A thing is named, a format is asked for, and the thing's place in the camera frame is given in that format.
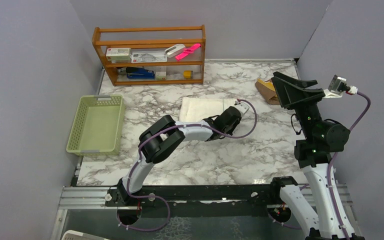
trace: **pink object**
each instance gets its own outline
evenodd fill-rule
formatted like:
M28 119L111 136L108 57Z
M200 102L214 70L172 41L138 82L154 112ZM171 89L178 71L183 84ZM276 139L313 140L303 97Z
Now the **pink object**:
M180 53L179 55L177 55L175 58L177 59L177 61L180 61L181 59L183 59L184 57L188 56L189 54L193 54L195 50L199 49L201 47L201 44L199 43L195 43L194 45L192 45L191 47L189 48L185 48L183 50L182 53Z

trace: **green basket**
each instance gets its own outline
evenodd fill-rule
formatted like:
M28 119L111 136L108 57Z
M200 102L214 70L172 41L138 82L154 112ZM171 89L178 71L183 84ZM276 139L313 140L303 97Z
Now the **green basket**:
M121 95L82 96L67 152L78 156L118 155L125 109Z

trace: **yellow object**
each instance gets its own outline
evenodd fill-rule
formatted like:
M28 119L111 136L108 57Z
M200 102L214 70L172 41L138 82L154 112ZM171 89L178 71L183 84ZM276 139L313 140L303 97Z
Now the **yellow object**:
M261 78L257 78L257 82L264 85L266 88L275 91L275 86L273 86L273 83L271 81L263 81Z
M193 74L194 74L193 71L191 71L191 70L187 70L187 71L184 71L184 72L183 72L183 77L184 77L185 79L191 79Z

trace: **table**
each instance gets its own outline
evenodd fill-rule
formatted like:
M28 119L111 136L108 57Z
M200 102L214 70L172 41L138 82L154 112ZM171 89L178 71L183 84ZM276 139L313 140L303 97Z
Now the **table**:
M297 78L292 61L208 61L204 84L114 87L105 74L99 93L123 95L126 104L120 154L84 157L77 185L115 185L134 163L139 135L165 115L178 120L183 97L246 99L257 110L255 131L242 139L184 142L155 165L144 185L266 184L280 176L307 183L294 158L295 141L303 136L296 136L291 127L293 111L267 104L254 85L257 78L270 79L275 71ZM254 115L247 113L234 135L247 133L253 123Z

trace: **cloth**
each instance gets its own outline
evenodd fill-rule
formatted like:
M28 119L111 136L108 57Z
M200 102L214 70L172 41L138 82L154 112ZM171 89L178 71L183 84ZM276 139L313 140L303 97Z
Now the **cloth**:
M220 115L230 106L235 105L234 98L192 98L182 99L179 121L199 122L202 119Z

